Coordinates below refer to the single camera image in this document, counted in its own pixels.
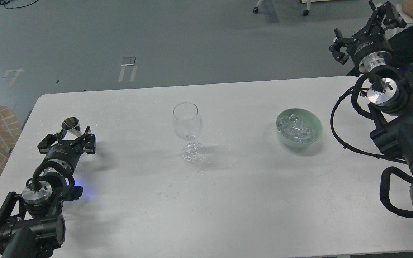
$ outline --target wine glass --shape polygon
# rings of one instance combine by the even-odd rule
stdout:
[[[183,140],[197,139],[202,132],[203,124],[199,110],[194,103],[179,103],[173,109],[173,127]],[[200,143],[191,142],[182,149],[182,157],[191,162],[201,160],[205,151]]]

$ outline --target wine glass base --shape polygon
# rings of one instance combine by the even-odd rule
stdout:
[[[192,142],[182,149],[182,157],[190,162],[196,162],[202,159],[205,151],[200,143]]]

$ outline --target bowl of ice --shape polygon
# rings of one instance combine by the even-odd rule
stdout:
[[[323,133],[320,119],[301,108],[286,109],[277,117],[278,137],[285,144],[304,148],[316,142]]]

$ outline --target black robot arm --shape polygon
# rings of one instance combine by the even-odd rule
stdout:
[[[389,211],[413,218],[413,211],[393,206],[388,197],[390,176],[396,175],[411,184],[410,197],[413,204],[413,70],[390,65],[393,50],[384,36],[387,29],[403,27],[405,23],[399,20],[398,13],[390,2],[376,7],[369,1],[369,5],[372,16],[360,31],[350,38],[344,38],[338,29],[334,30],[337,39],[329,47],[334,59],[345,64],[351,57],[355,69],[362,76],[336,103],[331,115],[331,130],[345,148],[358,152],[338,137],[333,125],[334,112],[340,101],[351,94],[354,109],[361,116],[372,120],[376,127],[370,133],[370,138],[383,155],[371,156],[401,163],[405,161],[411,172],[408,175],[395,167],[385,169],[380,183],[380,201]],[[347,54],[341,51],[342,47],[346,47]],[[363,88],[366,80],[371,83],[368,89]],[[360,95],[368,98],[368,111],[359,106],[357,101]],[[387,121],[384,114],[395,118]]]
[[[78,136],[64,140],[67,132]],[[95,135],[90,127],[80,133],[79,121],[69,118],[62,130],[48,134],[38,145],[46,154],[21,194],[7,194],[0,208],[0,254],[3,258],[48,258],[65,241],[63,202],[77,200],[82,187],[74,185],[73,173],[83,153],[95,154]],[[18,213],[13,214],[18,204]],[[26,213],[32,219],[25,219]]]

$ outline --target green bowl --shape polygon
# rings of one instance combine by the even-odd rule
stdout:
[[[308,124],[312,129],[315,130],[316,136],[313,140],[311,140],[310,142],[306,142],[306,143],[293,142],[290,139],[287,139],[286,137],[284,137],[280,133],[280,131],[278,130],[279,119],[283,115],[291,116],[292,114],[295,114],[300,120],[302,120],[303,122]],[[277,117],[275,128],[277,129],[277,134],[280,140],[284,142],[285,144],[287,144],[288,146],[295,147],[295,148],[304,148],[304,147],[307,147],[308,145],[311,145],[312,143],[316,142],[321,137],[321,134],[323,133],[323,125],[321,124],[320,119],[312,112],[307,111],[305,109],[301,109],[301,108],[290,108],[290,109],[286,109],[285,111],[281,112],[280,115],[278,115]]]

